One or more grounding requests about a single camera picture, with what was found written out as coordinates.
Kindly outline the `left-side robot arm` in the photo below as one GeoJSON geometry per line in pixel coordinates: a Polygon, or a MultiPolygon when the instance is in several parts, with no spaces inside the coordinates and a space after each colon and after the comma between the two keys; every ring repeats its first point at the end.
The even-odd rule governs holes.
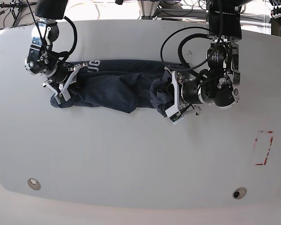
{"type": "Polygon", "coordinates": [[[186,112],[199,112],[199,104],[214,104],[230,108],[239,101],[239,46],[242,38],[239,0],[207,1],[207,34],[195,33],[183,39],[178,46],[182,69],[164,63],[171,76],[173,105],[166,116],[178,122],[186,112]],[[211,39],[207,58],[191,67],[183,56],[184,45],[195,38],[211,39]]]}

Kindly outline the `right-side robot arm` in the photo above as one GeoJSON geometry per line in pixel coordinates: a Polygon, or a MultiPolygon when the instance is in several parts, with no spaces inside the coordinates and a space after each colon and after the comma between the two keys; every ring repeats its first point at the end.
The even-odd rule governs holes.
{"type": "Polygon", "coordinates": [[[39,0],[37,2],[32,15],[39,17],[39,20],[34,20],[35,27],[31,32],[32,43],[24,62],[25,69],[31,74],[46,77],[43,86],[54,93],[59,105],[71,98],[69,86],[77,82],[80,69],[88,66],[87,63],[67,62],[78,41],[75,24],[64,16],[67,3],[67,0],[39,0]],[[52,50],[53,42],[59,37],[58,20],[62,19],[71,25],[74,41],[69,51],[55,52],[52,50]]]}

